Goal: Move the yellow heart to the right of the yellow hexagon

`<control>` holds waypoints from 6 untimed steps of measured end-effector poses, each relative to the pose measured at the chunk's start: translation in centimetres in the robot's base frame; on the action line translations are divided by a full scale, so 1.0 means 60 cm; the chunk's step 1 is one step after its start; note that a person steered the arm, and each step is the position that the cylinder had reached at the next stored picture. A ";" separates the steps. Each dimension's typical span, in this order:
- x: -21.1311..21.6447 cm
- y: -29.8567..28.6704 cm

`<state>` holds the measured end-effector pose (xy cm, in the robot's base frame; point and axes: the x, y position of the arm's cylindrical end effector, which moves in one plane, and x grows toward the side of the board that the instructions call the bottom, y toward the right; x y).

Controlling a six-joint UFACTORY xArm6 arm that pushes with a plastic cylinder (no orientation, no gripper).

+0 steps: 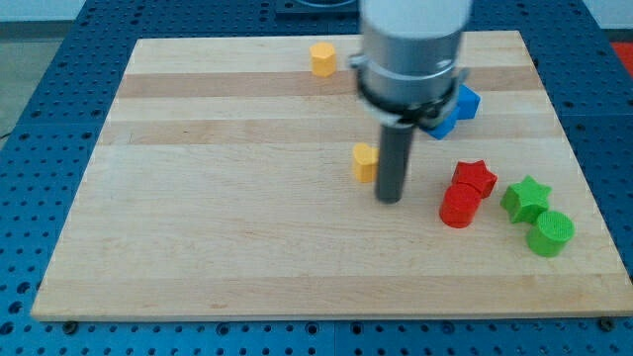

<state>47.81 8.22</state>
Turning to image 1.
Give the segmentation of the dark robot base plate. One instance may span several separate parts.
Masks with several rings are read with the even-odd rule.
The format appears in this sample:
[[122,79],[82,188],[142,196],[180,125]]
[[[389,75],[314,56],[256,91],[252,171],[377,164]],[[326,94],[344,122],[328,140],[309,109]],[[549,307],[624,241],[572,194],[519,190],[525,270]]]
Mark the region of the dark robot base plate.
[[356,16],[358,0],[275,0],[275,15],[281,19]]

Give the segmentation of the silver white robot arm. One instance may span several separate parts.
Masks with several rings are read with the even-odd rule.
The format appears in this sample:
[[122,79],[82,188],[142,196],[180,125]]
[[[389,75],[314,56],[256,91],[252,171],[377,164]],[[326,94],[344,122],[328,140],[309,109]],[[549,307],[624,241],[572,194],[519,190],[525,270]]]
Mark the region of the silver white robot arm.
[[388,129],[434,129],[457,106],[457,69],[472,0],[365,0],[361,49],[349,59],[365,109]]

